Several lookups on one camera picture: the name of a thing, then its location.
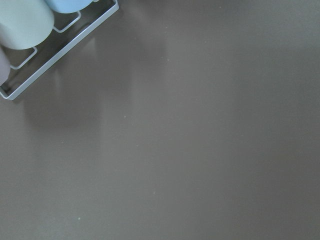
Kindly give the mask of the white cup rack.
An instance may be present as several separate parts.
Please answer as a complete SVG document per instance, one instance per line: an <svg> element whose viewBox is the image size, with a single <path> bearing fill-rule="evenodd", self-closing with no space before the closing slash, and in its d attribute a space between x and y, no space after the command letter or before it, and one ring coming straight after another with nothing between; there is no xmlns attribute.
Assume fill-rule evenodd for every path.
<svg viewBox="0 0 320 240"><path fill-rule="evenodd" d="M93 0L89 6L73 13L59 13L50 8L54 15L54 25L50 35L42 43L20 50L0 44L10 62L9 77L0 85L1 97L6 100L18 97L118 9L116 0Z"/></svg>

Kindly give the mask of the pale blue cup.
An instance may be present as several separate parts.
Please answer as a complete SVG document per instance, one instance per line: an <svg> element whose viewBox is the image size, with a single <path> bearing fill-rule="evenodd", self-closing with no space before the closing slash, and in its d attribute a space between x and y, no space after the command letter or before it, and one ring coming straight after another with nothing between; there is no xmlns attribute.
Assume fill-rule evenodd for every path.
<svg viewBox="0 0 320 240"><path fill-rule="evenodd" d="M45 0L55 12L62 14L75 13L89 6L92 0Z"/></svg>

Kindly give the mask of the pink cup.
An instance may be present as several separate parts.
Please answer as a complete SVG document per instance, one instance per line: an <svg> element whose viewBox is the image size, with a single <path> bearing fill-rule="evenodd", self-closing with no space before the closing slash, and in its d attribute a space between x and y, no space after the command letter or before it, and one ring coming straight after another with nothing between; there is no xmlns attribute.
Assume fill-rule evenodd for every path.
<svg viewBox="0 0 320 240"><path fill-rule="evenodd" d="M10 71L10 62L3 49L0 48L0 85L4 84L7 81L10 75Z"/></svg>

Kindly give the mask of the pale green cup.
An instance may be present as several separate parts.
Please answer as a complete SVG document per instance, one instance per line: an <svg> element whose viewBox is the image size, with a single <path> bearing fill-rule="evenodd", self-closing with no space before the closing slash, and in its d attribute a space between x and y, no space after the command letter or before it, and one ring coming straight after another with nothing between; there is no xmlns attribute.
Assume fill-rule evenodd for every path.
<svg viewBox="0 0 320 240"><path fill-rule="evenodd" d="M0 2L0 44L24 50L42 43L52 32L54 14L43 0Z"/></svg>

